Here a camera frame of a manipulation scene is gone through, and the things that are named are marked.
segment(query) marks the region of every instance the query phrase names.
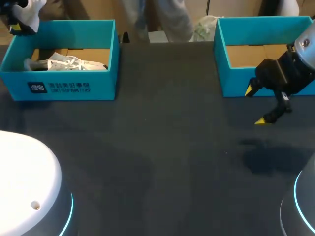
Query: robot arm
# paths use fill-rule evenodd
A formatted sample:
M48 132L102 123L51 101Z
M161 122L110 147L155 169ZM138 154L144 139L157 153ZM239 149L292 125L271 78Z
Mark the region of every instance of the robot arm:
M0 15L6 15L13 35L33 35L39 28L39 11L47 0L0 0Z
M265 87L273 90L278 104L256 124L275 123L292 111L289 98L315 79L315 23L312 23L277 60L265 59L255 70L245 96L252 97Z

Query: glowing blue light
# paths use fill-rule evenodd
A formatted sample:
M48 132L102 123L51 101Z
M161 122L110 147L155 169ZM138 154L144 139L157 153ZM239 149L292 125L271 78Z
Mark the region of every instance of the glowing blue light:
M299 179L300 177L300 174L302 173L302 171L299 173L299 175L297 176L296 178L296 181L295 181L295 184L294 184L294 200L295 200L295 204L296 204L296 208L297 210L299 211L303 221L305 222L305 224L310 228L310 230L315 234L315 230L313 229L313 227L307 222L307 220L305 219L300 207L299 207L299 204L297 203L297 199L296 199L296 184L297 184L297 180Z
M65 230L67 229L67 227L70 223L71 217L72 217L72 212L73 212L73 195L71 193L71 210L70 210L69 218L68 218L67 223L65 224L63 230L61 231L61 233L58 236L62 236L64 234Z

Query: small hole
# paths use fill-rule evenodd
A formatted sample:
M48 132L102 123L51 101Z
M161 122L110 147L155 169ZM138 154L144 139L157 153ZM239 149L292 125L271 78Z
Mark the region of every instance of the small hole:
M40 209L40 204L39 204L38 201L32 201L31 207L32 207L34 210L39 210L39 209Z

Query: white dome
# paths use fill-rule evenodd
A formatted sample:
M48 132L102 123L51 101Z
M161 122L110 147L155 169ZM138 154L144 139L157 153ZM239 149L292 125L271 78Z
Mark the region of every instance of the white dome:
M0 236L20 236L41 221L61 178L59 162L45 144L0 131Z

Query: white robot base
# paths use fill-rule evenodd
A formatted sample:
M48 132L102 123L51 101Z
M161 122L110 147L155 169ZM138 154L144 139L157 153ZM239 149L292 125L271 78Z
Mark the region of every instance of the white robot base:
M42 142L0 131L0 236L77 236L75 204Z

